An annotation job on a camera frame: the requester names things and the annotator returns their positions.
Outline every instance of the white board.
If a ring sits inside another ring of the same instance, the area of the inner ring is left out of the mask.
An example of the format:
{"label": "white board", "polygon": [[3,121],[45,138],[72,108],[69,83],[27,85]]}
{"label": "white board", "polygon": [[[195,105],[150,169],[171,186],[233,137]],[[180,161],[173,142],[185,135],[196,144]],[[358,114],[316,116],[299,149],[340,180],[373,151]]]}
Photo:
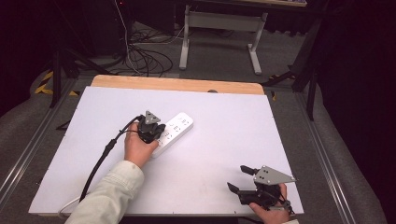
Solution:
{"label": "white board", "polygon": [[[56,215],[77,198],[105,145],[146,110],[163,123],[185,112],[194,126],[143,167],[145,183],[126,215],[248,216],[253,212],[227,187],[230,182],[255,189],[241,165],[267,165],[292,174],[265,95],[87,87],[29,213]],[[123,139],[99,168],[91,188],[122,160]],[[294,183],[288,184],[288,199],[294,212],[304,212]],[[64,211],[71,213],[76,206]]]}

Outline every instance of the white power strip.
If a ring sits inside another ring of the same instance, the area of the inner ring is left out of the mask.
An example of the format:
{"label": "white power strip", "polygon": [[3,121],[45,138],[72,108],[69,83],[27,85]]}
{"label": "white power strip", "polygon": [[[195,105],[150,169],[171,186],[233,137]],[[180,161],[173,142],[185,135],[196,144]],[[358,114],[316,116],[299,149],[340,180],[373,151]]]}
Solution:
{"label": "white power strip", "polygon": [[152,153],[152,158],[159,157],[167,148],[172,146],[181,136],[188,132],[194,120],[185,113],[179,113],[166,123],[165,130],[158,139],[158,147]]}

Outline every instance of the human hand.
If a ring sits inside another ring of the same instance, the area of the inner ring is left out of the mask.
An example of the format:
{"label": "human hand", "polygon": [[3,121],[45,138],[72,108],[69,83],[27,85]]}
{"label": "human hand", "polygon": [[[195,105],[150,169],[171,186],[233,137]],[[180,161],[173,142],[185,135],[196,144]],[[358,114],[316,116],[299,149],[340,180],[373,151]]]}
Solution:
{"label": "human hand", "polygon": [[142,168],[149,160],[152,152],[158,146],[158,141],[152,141],[147,144],[140,139],[137,133],[137,123],[134,122],[128,127],[128,132],[125,136],[125,155],[126,161],[131,161],[138,167]]}
{"label": "human hand", "polygon": [[[281,195],[283,195],[283,198],[281,196],[280,199],[286,200],[288,196],[286,185],[279,184],[279,186],[280,186],[280,193]],[[280,224],[290,221],[290,215],[288,209],[266,211],[256,203],[250,203],[249,207],[259,218],[262,219],[262,222],[265,224]]]}

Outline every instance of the table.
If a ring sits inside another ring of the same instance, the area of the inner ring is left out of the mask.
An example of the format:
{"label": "table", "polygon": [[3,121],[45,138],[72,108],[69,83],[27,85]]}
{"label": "table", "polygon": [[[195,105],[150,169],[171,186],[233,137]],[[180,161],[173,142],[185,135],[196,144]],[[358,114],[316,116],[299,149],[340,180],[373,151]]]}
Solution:
{"label": "table", "polygon": [[183,45],[180,55],[179,68],[184,70],[187,68],[187,59],[189,54],[189,29],[190,27],[201,27],[201,28],[212,28],[212,29],[225,29],[225,30],[235,30],[235,31],[246,31],[255,32],[255,38],[252,44],[247,45],[247,50],[250,56],[250,60],[253,65],[254,73],[256,75],[262,74],[262,69],[260,67],[259,59],[257,57],[256,49],[259,44],[260,38],[262,36],[262,29],[267,18],[268,13],[266,10],[268,8],[273,9],[275,7],[284,7],[285,9],[290,9],[293,7],[305,7],[306,3],[300,2],[289,2],[282,0],[240,0],[240,1],[192,1],[193,3],[204,3],[204,4],[222,4],[224,6],[240,5],[244,7],[252,7],[255,5],[262,5],[261,17],[250,17],[250,16],[236,16],[236,15],[226,15],[218,13],[207,13],[191,11],[191,5],[188,3],[185,10],[184,18],[184,37]]}
{"label": "table", "polygon": [[[145,187],[125,216],[249,216],[252,211],[241,205],[226,185],[229,181],[241,189],[254,188],[252,177],[243,174],[240,165],[265,164],[291,175],[261,85],[97,76],[84,91],[29,212],[53,216],[78,196],[105,142],[125,120],[148,105],[157,116],[155,111],[161,111],[159,117],[163,120],[169,120],[176,112],[186,112],[194,119],[194,127],[159,158],[145,165]],[[241,119],[238,128],[234,126],[235,118]],[[261,139],[268,147],[262,148],[254,139]],[[118,143],[92,186],[122,160],[122,154],[123,145]],[[295,184],[289,183],[288,190],[294,211],[301,214],[304,210]],[[71,213],[75,206],[72,204],[64,212]]]}

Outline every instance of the electrical outlet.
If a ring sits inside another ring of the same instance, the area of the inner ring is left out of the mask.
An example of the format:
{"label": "electrical outlet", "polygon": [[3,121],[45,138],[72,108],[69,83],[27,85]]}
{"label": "electrical outlet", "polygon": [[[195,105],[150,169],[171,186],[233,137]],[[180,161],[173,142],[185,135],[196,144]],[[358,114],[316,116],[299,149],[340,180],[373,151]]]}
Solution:
{"label": "electrical outlet", "polygon": [[172,146],[181,136],[188,132],[193,126],[193,119],[186,113],[179,113],[166,123],[165,130],[157,140],[158,147],[151,157],[159,157],[166,149]]}

